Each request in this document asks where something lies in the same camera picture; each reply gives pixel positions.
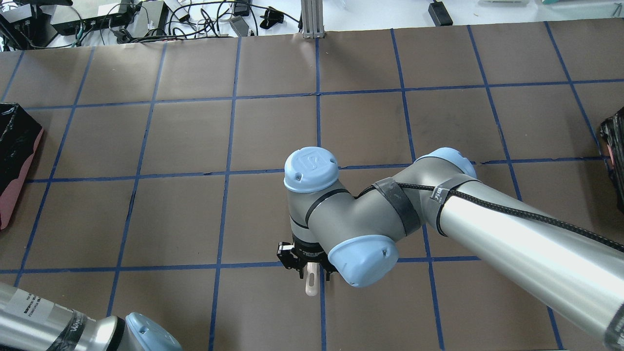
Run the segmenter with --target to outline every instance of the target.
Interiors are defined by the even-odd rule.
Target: light blue joint cap
[[[457,166],[464,174],[477,178],[477,172],[474,170],[470,160],[451,147],[441,147],[428,155],[418,157],[418,160],[425,157],[436,157],[438,159],[447,160]]]
[[[182,346],[173,335],[153,320],[137,312],[128,314],[126,325],[145,351],[182,351]]]
[[[367,287],[394,267],[399,251],[389,237],[364,235],[336,245],[328,258],[349,285]]]
[[[307,194],[328,188],[338,180],[338,163],[331,152],[308,146],[290,154],[284,165],[284,185]]]

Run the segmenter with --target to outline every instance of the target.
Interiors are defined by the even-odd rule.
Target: white handle
[[[308,296],[316,296],[318,294],[318,275],[318,263],[308,262],[308,265],[306,265],[306,294]]]

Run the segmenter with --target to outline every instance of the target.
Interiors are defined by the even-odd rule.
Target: blue tape grid line
[[[48,180],[51,180],[52,178],[54,178],[54,173],[56,172],[56,167],[59,164],[59,159],[61,158],[61,152],[63,151],[63,146],[65,145],[65,140],[67,140],[67,133],[69,132],[69,127],[71,126],[72,120],[74,118],[74,114],[76,113],[76,105],[78,105],[78,100],[80,99],[80,94],[82,92],[82,88],[84,87],[84,82],[87,79],[87,74],[89,73],[89,69],[91,67],[91,62],[93,60],[93,55],[95,53],[95,47],[93,47],[91,49],[91,52],[89,54],[89,60],[87,61],[87,65],[84,69],[84,73],[82,75],[82,80],[80,81],[80,86],[78,87],[78,92],[76,93],[76,98],[74,99],[74,105],[72,106],[72,110],[71,113],[69,114],[69,118],[67,119],[67,124],[65,126],[65,131],[63,132],[63,137],[61,139],[61,144],[59,145],[59,150],[56,152],[56,157],[54,158],[54,163],[52,164],[52,170],[50,171],[50,176],[48,177]],[[31,234],[28,238],[28,243],[26,244],[26,249],[24,251],[24,256],[22,258],[22,263],[20,265],[19,268],[19,272],[17,273],[17,277],[15,278],[15,284],[14,286],[18,286],[19,285],[19,281],[20,279],[22,279],[22,274],[24,273],[24,269],[26,268],[26,261],[28,260],[28,254],[31,251],[31,247],[32,247],[32,241],[35,238],[35,234],[37,232],[37,226],[39,225],[39,219],[41,218],[41,212],[43,211],[43,207],[44,204],[46,203],[46,199],[47,199],[47,195],[50,191],[50,186],[52,185],[52,182],[49,181],[46,185],[46,189],[43,193],[43,196],[41,198],[41,203],[39,204],[39,210],[37,210],[37,215],[35,216],[35,221],[32,225],[32,230],[31,230]]]
[[[565,73],[565,77],[568,79],[568,83],[570,84],[570,89],[572,90],[572,94],[574,95],[574,99],[577,101],[578,109],[580,110],[581,114],[583,115],[583,119],[585,120],[587,128],[589,129],[589,132],[592,135],[593,141],[596,143],[596,148],[598,149],[598,152],[600,154],[602,154],[602,151],[601,151],[601,148],[600,148],[600,142],[598,141],[598,136],[596,135],[596,132],[593,130],[592,122],[589,120],[589,117],[587,116],[587,113],[585,112],[585,108],[583,107],[583,103],[581,102],[581,99],[578,96],[577,89],[574,86],[575,83],[572,81],[572,77],[570,76],[570,72],[568,71],[568,68],[566,67],[565,62],[563,61],[563,57],[561,56],[561,52],[559,51],[559,47],[557,46],[557,42],[555,40],[555,37],[552,34],[552,30],[550,29],[550,25],[548,24],[548,22],[544,21],[544,26],[546,27],[546,31],[548,32],[548,36],[550,37],[550,41],[552,42],[552,46],[555,49],[555,52],[557,53],[557,57],[559,58],[559,63],[561,63],[561,68],[563,69],[563,72]],[[561,335],[559,334],[559,328],[557,327],[557,321],[555,319],[555,314],[553,313],[553,310],[550,307],[548,308],[548,317],[550,318],[550,323],[552,324],[552,329],[553,329],[553,332],[555,334],[555,340],[557,341],[557,347],[560,350],[563,350],[563,342],[561,340]]]
[[[403,69],[401,68],[401,57],[399,55],[399,48],[396,44],[396,36],[394,35],[394,29],[390,29],[390,35],[392,37],[392,47],[394,49],[394,55],[396,57],[397,71],[399,74],[399,81],[401,82],[401,96],[403,100],[403,111],[405,113],[405,124],[407,127],[407,137],[409,141],[409,152],[412,156],[412,162],[416,160],[416,150],[414,149],[414,141],[412,139],[411,124],[409,122],[409,112],[407,108],[407,98],[405,95],[406,89],[403,79]],[[440,350],[444,351],[444,333],[442,332],[442,319],[440,317],[440,308],[437,299],[436,289],[436,277],[433,271],[433,259],[431,257],[431,248],[429,247],[429,238],[427,236],[427,226],[422,226],[422,239],[424,241],[426,257],[416,259],[399,259],[399,262],[427,262],[429,266],[429,284],[431,286],[431,299],[433,304],[434,316],[436,319],[437,341]]]
[[[549,35],[550,35],[550,37],[551,37],[551,39],[553,41],[553,45],[555,46],[555,50],[557,51],[557,54],[559,55],[558,49],[556,47],[556,43],[554,42],[554,39],[552,37],[552,33],[550,32],[550,29],[548,28],[548,24],[547,23],[546,23],[546,27],[547,27],[548,33],[549,33]],[[472,34],[472,29],[470,28],[470,26],[467,26],[467,30],[468,30],[468,33],[469,33],[469,36],[470,36],[470,41],[472,42],[472,47],[474,48],[474,52],[475,52],[475,55],[477,57],[477,62],[479,63],[479,69],[480,69],[481,75],[483,77],[483,82],[485,84],[485,91],[487,93],[487,97],[488,97],[488,99],[490,101],[490,105],[491,105],[491,108],[492,108],[492,114],[494,115],[494,119],[496,121],[496,125],[499,128],[500,141],[502,143],[503,150],[505,151],[505,158],[507,159],[507,164],[509,166],[509,172],[511,174],[512,182],[514,183],[514,189],[515,189],[516,197],[518,198],[518,200],[522,201],[522,193],[520,192],[520,187],[518,185],[518,180],[516,179],[516,176],[515,176],[513,162],[511,161],[511,157],[509,156],[509,150],[507,148],[507,143],[505,141],[505,135],[504,135],[502,126],[500,124],[498,113],[496,112],[496,107],[494,105],[494,99],[492,98],[492,93],[490,91],[490,86],[488,85],[487,77],[485,76],[485,71],[484,71],[483,65],[481,63],[481,58],[479,56],[479,50],[477,48],[477,43],[474,40],[474,36]],[[566,83],[570,84],[572,86],[572,89],[573,89],[573,84],[571,83],[571,79],[570,79],[570,76],[567,74],[567,71],[566,71],[566,75],[567,75],[567,78],[568,78],[568,82],[566,82]],[[548,312],[548,316],[550,318],[550,325],[551,325],[551,328],[552,328],[552,331],[553,331],[553,336],[555,337],[555,341],[557,343],[557,347],[560,350],[562,350],[563,349],[563,343],[561,341],[561,336],[559,334],[559,329],[557,327],[557,321],[555,320],[554,314],[552,313],[552,309],[550,307],[547,307],[547,312]]]
[[[494,116],[496,127],[499,130],[500,143],[502,144],[503,151],[505,152],[505,159],[509,167],[509,173],[511,175],[512,182],[514,183],[515,193],[516,193],[516,196],[518,197],[518,200],[522,201],[522,196],[520,195],[520,188],[518,187],[518,182],[517,182],[517,179],[515,178],[514,167],[511,162],[511,157],[509,156],[507,142],[505,141],[505,135],[503,134],[503,129],[499,120],[499,115],[496,112],[496,107],[494,106],[494,99],[492,98],[492,92],[490,91],[490,86],[488,85],[487,78],[485,76],[485,70],[483,68],[483,63],[481,62],[481,57],[479,56],[477,43],[475,42],[474,36],[472,35],[472,28],[470,28],[470,26],[466,26],[466,29],[468,30],[468,35],[470,36],[470,42],[472,43],[472,48],[474,50],[475,57],[477,58],[477,63],[479,64],[479,70],[481,71],[481,77],[483,78],[483,84],[485,85],[485,92],[487,93],[487,98],[490,101],[490,107],[492,108],[492,115]]]
[[[11,84],[13,83],[13,80],[15,80],[15,75],[17,74],[17,70],[19,69],[19,64],[22,62],[24,53],[25,51],[22,51],[22,53],[20,53],[19,58],[17,59],[17,63],[15,63],[15,68],[13,69],[13,73],[11,73],[11,78],[9,78],[9,82],[6,84],[6,89],[4,90],[4,93],[2,94],[2,101],[5,101],[6,96],[9,94],[9,89],[11,88]]]
[[[428,263],[433,262],[465,262],[478,261],[477,256],[447,256],[447,257],[402,257],[399,263]],[[221,269],[238,268],[262,268],[262,267],[282,267],[281,262],[243,262],[224,264]],[[23,274],[39,273],[94,273],[94,272],[148,272],[153,270],[197,270],[216,269],[216,264],[183,264],[183,265],[146,265],[146,266],[125,266],[125,267],[65,267],[65,268],[30,268],[22,270]],[[19,269],[0,269],[0,274],[18,274]]]
[[[512,164],[520,163],[544,163],[544,162],[582,162],[582,161],[604,161],[602,156],[593,157],[562,157],[558,159],[516,159],[511,160]],[[492,160],[480,162],[480,164],[507,164],[507,160]],[[339,167],[341,170],[348,169],[383,169],[383,168],[405,168],[410,164],[372,164],[359,166]],[[252,169],[248,171],[230,171],[230,175],[239,174],[268,174],[268,173],[284,173],[284,168],[277,169]],[[68,183],[68,182],[113,182],[116,180],[134,180],[134,179],[153,179],[153,178],[173,178],[173,177],[206,177],[206,176],[224,176],[225,171],[219,172],[190,172],[190,173],[163,173],[163,174],[141,174],[141,175],[125,175],[120,177],[85,177],[85,178],[53,178],[53,179],[29,179],[27,183]]]
[[[316,63],[316,146],[321,147],[321,54],[319,49],[319,38],[314,39],[314,61]],[[319,279],[319,308],[321,312],[321,351],[327,351],[327,318],[325,311],[324,277],[325,272],[321,267],[321,278]]]
[[[152,101],[150,102],[150,110],[147,115],[147,122],[145,123],[145,134],[143,135],[143,142],[141,143],[141,152],[139,154],[139,162],[137,163],[137,172],[135,174],[134,186],[132,188],[132,195],[130,196],[130,204],[128,205],[128,215],[125,219],[124,233],[122,235],[121,245],[119,247],[119,255],[117,257],[117,266],[115,268],[115,277],[113,278],[113,286],[110,290],[109,306],[106,311],[106,315],[109,316],[112,313],[113,304],[115,303],[115,293],[117,291],[117,283],[119,282],[119,274],[121,271],[122,261],[124,259],[125,241],[128,238],[128,230],[130,229],[130,219],[132,218],[132,210],[134,209],[134,200],[137,196],[137,190],[139,188],[139,175],[141,175],[141,167],[143,166],[143,156],[145,155],[145,147],[147,146],[147,138],[150,132],[150,126],[152,124],[152,116],[154,114],[154,105],[156,102],[156,94],[158,93],[158,85],[160,84],[160,75],[162,73],[162,67],[165,64],[165,53],[167,52],[167,43],[162,46],[162,52],[160,53],[160,65],[158,67],[158,73],[156,75],[156,83],[154,84],[154,91],[152,93]]]
[[[566,84],[595,84],[595,83],[616,83],[624,82],[622,79],[594,79],[585,81],[561,81],[561,82],[526,82],[526,83],[505,83],[505,84],[489,84],[489,87],[527,87],[527,86],[558,86]],[[329,96],[329,95],[353,95],[353,94],[380,94],[384,92],[402,92],[402,91],[431,91],[431,90],[453,90],[453,89],[477,89],[485,88],[483,84],[467,85],[467,86],[433,86],[433,87],[406,87],[395,89],[369,89],[369,90],[352,90],[352,91],[314,91],[297,94],[273,94],[273,95],[250,95],[250,96],[225,96],[225,97],[202,97],[197,99],[171,99],[156,100],[156,104],[175,104],[178,102],[205,102],[205,101],[229,101],[229,100],[249,100],[249,99],[276,99],[279,97],[305,97],[305,96]],[[106,104],[83,104],[77,105],[76,108],[84,109],[90,107],[107,107],[107,106],[131,106],[131,105],[147,105],[152,101],[134,101],[134,102],[110,102]],[[33,106],[25,107],[27,111],[50,110],[50,109],[70,109],[73,105],[58,106]]]
[[[221,259],[223,255],[223,233],[225,231],[225,215],[228,204],[228,188],[230,185],[230,166],[232,165],[232,142],[234,139],[234,116],[236,114],[236,90],[238,89],[238,68],[240,65],[240,49],[242,40],[238,38],[238,46],[236,48],[236,64],[234,68],[234,87],[232,89],[232,110],[230,111],[230,136],[228,140],[228,158],[225,166],[225,181],[223,184],[223,202],[221,206],[221,224],[219,228],[219,246],[217,249],[217,266],[215,267],[215,285],[212,297],[212,311],[210,314],[210,333],[208,337],[208,350],[212,351],[215,347],[215,330],[217,324],[217,303],[219,297],[219,281],[221,278]]]
[[[412,140],[412,125],[409,122],[409,110],[407,108],[407,98],[405,97],[405,82],[403,80],[403,69],[401,68],[401,57],[399,56],[399,48],[396,45],[396,36],[394,29],[390,29],[392,37],[392,48],[396,57],[396,67],[399,71],[399,82],[401,83],[401,98],[403,99],[403,113],[405,115],[405,126],[407,129],[407,141],[409,143],[409,152],[412,154],[412,162],[416,161],[416,152],[414,151],[414,141]]]

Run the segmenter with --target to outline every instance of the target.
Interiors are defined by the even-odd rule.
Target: velcro strap
[[[421,226],[418,212],[414,209],[403,189],[392,178],[385,178],[373,184],[375,189],[386,198],[401,219],[405,235],[409,235]]]
[[[431,197],[430,197],[431,201],[428,202],[427,206],[429,206],[429,209],[431,211],[429,213],[432,213],[432,212],[437,213],[436,227],[437,227],[437,232],[440,233],[441,235],[446,236],[446,234],[442,232],[442,228],[440,228],[440,213],[442,212],[442,208],[444,207],[444,204],[446,203],[446,200],[449,197],[449,192],[459,187],[462,184],[465,184],[467,182],[472,182],[472,181],[479,182],[478,179],[474,179],[473,177],[469,175],[460,173],[460,174],[453,176],[449,180],[443,182],[442,184],[438,185],[433,190],[433,193],[431,194]]]

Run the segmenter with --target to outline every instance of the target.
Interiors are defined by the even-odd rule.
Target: grid square
[[[13,286],[13,284],[15,284],[16,278],[17,274],[0,274],[0,282],[10,286]]]
[[[566,349],[574,351],[607,351],[608,349],[597,340],[589,336],[581,328],[555,312],[559,336]]]
[[[47,179],[67,127],[70,109],[31,110],[28,114],[43,127],[43,136],[32,159],[28,179]]]
[[[401,87],[389,30],[329,32],[318,43],[322,91]]]
[[[160,324],[184,351],[208,350],[213,269],[121,272],[112,314],[138,312]]]
[[[316,90],[314,40],[301,34],[241,38],[238,96]]]
[[[544,23],[470,28],[489,84],[567,80]]]
[[[412,161],[400,92],[323,96],[321,131],[342,167]]]
[[[624,216],[616,208],[615,188],[604,162],[527,163],[514,165],[514,170],[522,199],[529,205],[624,242]]]
[[[5,100],[22,107],[73,105],[90,54],[90,47],[26,51]]]
[[[292,241],[284,173],[231,175],[223,234],[224,263],[276,262]]]
[[[215,264],[222,176],[142,179],[124,247],[124,266]]]
[[[485,89],[410,91],[406,96],[418,154],[453,147],[476,162],[505,159]]]
[[[481,180],[483,184],[516,199],[514,182],[511,179],[511,172],[509,172],[507,164],[476,164],[474,168],[477,171],[477,179]],[[433,257],[475,255],[474,252],[455,240],[440,235],[434,225],[427,226],[427,234]]]
[[[576,84],[575,88],[592,128],[599,136],[600,123],[624,106],[624,82]]]
[[[439,350],[428,281],[420,263],[397,264],[362,289],[333,277],[325,284],[328,350]]]
[[[624,78],[621,18],[548,24],[573,80]]]
[[[0,232],[0,269],[21,267],[45,189],[45,184],[24,185],[9,226]]]
[[[403,168],[377,168],[377,169],[342,169],[340,170],[340,182],[352,195],[357,196],[362,190],[378,180],[392,177]],[[422,230],[412,233],[396,243],[401,257],[425,257]]]
[[[151,100],[162,46],[162,43],[97,46],[79,103]]]
[[[435,262],[446,350],[554,350],[547,308],[483,261]]]
[[[117,265],[132,187],[131,180],[53,183],[26,267]]]
[[[133,176],[149,109],[149,105],[76,109],[54,177]]]
[[[0,94],[4,94],[6,91],[21,53],[21,51],[8,51],[0,54],[2,55],[2,60],[0,60]]]
[[[19,288],[93,319],[102,319],[106,317],[114,277],[114,272],[24,274]]]
[[[498,87],[492,97],[512,159],[598,155],[570,86]]]
[[[283,267],[221,270],[215,350],[320,350],[319,298],[304,286]]]
[[[232,96],[236,48],[235,39],[167,43],[156,98]]]
[[[156,105],[141,173],[224,171],[231,110],[230,101]]]
[[[304,146],[316,146],[313,96],[236,102],[233,171],[284,168],[288,155]]]
[[[483,84],[465,27],[396,29],[394,36],[405,87]]]

